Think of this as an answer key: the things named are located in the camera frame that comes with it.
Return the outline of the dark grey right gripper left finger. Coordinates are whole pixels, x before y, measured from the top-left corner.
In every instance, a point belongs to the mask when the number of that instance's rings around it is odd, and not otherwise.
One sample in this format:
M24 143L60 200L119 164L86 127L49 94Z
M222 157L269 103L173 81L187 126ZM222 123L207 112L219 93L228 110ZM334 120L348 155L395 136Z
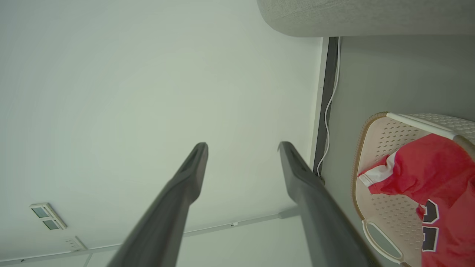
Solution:
M190 205L200 196L208 145L195 145L132 232L109 267L174 267Z

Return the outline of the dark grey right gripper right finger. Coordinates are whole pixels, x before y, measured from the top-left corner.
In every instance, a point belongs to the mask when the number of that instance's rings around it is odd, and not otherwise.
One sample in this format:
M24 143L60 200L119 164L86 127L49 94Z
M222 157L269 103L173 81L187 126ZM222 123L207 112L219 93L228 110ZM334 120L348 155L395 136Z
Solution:
M379 261L290 142L278 151L287 193L301 216L313 267L378 267Z

